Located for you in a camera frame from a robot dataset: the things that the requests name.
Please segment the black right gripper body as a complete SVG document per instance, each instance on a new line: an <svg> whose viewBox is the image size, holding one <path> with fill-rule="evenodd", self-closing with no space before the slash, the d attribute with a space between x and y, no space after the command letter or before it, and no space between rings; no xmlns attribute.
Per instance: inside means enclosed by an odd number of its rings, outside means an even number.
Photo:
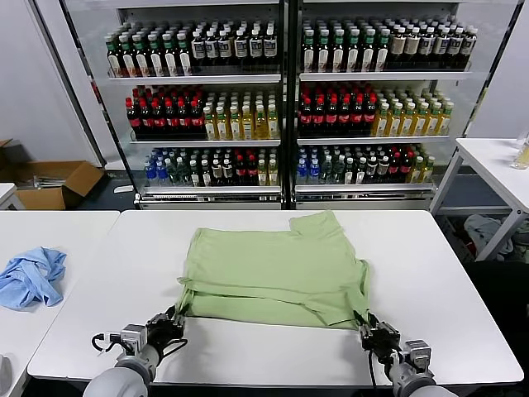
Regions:
<svg viewBox="0 0 529 397"><path fill-rule="evenodd" d="M391 354L400 351L400 333L388 323L380 323L378 329L361 337L361 346L365 351L374 354Z"/></svg>

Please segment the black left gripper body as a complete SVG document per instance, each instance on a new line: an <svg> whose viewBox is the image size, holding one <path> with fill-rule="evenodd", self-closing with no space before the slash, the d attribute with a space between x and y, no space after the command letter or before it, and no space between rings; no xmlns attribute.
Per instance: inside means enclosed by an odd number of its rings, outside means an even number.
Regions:
<svg viewBox="0 0 529 397"><path fill-rule="evenodd" d="M157 314L146 324L147 343L151 346L170 346L183 342L184 327L178 328L176 321L168 321L165 314Z"/></svg>

